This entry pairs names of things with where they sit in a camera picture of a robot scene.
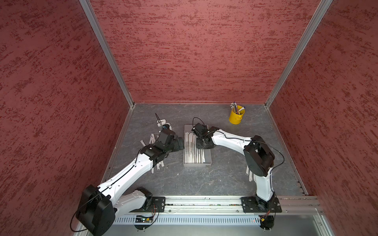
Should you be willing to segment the translucent plastic storage box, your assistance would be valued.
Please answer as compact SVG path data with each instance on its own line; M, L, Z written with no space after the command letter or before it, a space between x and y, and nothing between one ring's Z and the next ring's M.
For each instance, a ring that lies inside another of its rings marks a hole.
M211 151L196 147L196 136L192 132L192 125L184 125L184 167L207 167L212 165Z

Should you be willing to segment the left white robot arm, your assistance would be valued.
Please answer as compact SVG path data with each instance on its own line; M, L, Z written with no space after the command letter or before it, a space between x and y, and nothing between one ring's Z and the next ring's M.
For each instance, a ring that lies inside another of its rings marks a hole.
M116 217L127 212L148 208L149 192L143 189L124 195L142 175L153 169L171 152L184 149L184 139L164 125L152 144L142 147L136 158L114 177L99 186L87 186L73 217L94 236L102 236Z

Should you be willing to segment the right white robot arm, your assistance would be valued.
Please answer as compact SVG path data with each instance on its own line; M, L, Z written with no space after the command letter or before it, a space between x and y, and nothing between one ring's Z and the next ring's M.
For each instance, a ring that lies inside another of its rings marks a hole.
M252 197L255 209L261 212L269 211L273 207L275 192L272 187L272 171L275 156L273 147L267 144L262 137L242 137L227 133L217 127L206 128L203 124L196 124L192 128L196 136L198 149L213 149L223 146L244 155L248 170L253 174L256 183L256 195Z

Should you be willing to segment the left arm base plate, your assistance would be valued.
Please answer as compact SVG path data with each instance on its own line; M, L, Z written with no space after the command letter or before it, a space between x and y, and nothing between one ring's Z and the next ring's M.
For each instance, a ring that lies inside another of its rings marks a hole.
M164 212L165 210L165 204L166 204L166 198L165 197L149 197L147 198L146 202L144 205L139 208L132 210L131 213L133 212L142 212L142 213L153 213L154 211L156 212Z

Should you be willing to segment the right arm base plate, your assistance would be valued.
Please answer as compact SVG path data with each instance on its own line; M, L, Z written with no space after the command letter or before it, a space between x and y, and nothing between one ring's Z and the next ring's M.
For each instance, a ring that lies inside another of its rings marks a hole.
M282 213L280 202L275 195L268 201L258 196L241 197L240 200L244 213Z

